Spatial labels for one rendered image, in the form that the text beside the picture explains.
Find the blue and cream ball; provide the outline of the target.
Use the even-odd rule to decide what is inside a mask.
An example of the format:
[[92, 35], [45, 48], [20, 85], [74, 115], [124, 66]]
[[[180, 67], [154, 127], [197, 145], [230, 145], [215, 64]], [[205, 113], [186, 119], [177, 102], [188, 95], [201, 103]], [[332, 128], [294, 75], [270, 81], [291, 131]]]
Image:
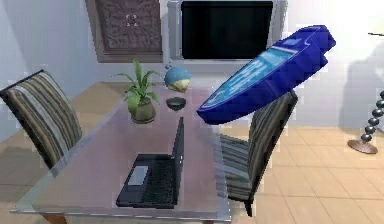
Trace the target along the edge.
[[181, 67], [174, 67], [170, 63], [166, 66], [164, 83], [170, 90], [184, 93], [190, 83], [191, 76], [188, 71]]

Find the glass top dining table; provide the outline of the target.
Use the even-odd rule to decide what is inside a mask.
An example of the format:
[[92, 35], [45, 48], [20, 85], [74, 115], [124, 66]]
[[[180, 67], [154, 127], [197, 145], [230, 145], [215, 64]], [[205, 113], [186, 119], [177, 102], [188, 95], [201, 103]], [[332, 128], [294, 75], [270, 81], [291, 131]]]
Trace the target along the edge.
[[[85, 137], [48, 171], [10, 209], [12, 213], [86, 216], [138, 221], [173, 220], [203, 224], [231, 223], [218, 130], [196, 110], [208, 98], [210, 88], [191, 87], [181, 96], [186, 106], [175, 112], [166, 105], [176, 94], [155, 87], [155, 120], [131, 121], [120, 100]], [[136, 157], [170, 155], [176, 145], [180, 120], [184, 121], [184, 152], [175, 155], [179, 172], [178, 202], [172, 209], [118, 207], [116, 199]]]

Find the beaded floor lamp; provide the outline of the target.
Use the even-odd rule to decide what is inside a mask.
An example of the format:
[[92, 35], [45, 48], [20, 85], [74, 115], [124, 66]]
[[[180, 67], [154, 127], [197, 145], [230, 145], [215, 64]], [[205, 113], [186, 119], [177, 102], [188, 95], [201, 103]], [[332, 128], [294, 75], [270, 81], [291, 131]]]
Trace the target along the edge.
[[349, 140], [353, 149], [376, 154], [377, 148], [370, 144], [376, 127], [384, 127], [384, 31], [370, 31], [371, 37], [383, 41], [363, 61], [358, 61], [349, 68], [349, 112], [354, 112], [354, 121], [366, 124], [359, 140]]

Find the black open laptop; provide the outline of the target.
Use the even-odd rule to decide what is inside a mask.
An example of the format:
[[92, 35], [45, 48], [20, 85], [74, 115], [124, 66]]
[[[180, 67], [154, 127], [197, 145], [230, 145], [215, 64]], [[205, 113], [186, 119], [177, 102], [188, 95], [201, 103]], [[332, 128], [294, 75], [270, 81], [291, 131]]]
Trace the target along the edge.
[[173, 209], [178, 203], [184, 162], [184, 118], [172, 154], [139, 154], [120, 191], [118, 207]]

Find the green potted house plant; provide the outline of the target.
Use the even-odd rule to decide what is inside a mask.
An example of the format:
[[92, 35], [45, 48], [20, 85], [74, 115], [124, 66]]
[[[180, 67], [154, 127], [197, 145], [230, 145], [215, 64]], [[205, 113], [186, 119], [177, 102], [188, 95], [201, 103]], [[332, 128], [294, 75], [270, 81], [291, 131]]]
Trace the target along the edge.
[[142, 66], [137, 58], [133, 61], [134, 76], [127, 73], [118, 73], [118, 76], [125, 77], [129, 84], [125, 89], [124, 102], [127, 104], [127, 109], [130, 113], [131, 120], [136, 124], [148, 124], [155, 120], [156, 110], [153, 103], [158, 103], [158, 97], [153, 91], [148, 88], [153, 86], [149, 81], [151, 75], [160, 75], [159, 72], [148, 70], [143, 73]]

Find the black wall television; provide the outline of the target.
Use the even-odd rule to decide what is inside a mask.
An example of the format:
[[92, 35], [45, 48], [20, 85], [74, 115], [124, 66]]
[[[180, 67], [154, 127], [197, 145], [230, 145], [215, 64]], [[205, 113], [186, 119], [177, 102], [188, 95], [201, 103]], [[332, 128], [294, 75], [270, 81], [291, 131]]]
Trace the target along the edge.
[[288, 0], [169, 0], [170, 58], [247, 60], [281, 39]]

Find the brown framed wall picture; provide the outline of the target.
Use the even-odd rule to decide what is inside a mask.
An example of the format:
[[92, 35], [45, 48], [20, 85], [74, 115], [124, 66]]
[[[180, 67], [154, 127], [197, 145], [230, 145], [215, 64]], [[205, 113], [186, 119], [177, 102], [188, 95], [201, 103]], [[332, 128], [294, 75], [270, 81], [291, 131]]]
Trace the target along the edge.
[[97, 61], [163, 61], [159, 0], [85, 0]]

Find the dark small bowl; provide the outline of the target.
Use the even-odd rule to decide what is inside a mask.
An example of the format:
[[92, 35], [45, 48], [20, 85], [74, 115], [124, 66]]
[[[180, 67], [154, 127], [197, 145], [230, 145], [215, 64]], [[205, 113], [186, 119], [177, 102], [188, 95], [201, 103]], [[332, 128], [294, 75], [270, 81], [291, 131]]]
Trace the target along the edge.
[[186, 99], [181, 97], [172, 97], [166, 100], [167, 107], [173, 111], [179, 111], [186, 105]]

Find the striped dining chair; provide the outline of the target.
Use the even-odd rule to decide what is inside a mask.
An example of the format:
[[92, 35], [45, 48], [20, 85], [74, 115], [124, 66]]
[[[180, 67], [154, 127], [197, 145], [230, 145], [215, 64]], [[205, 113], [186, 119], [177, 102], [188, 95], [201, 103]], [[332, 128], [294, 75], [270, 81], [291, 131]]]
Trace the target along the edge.
[[256, 110], [247, 141], [220, 135], [228, 198], [243, 202], [249, 217], [271, 154], [297, 102], [291, 90]]
[[49, 169], [82, 138], [73, 106], [44, 69], [0, 90], [0, 98]]

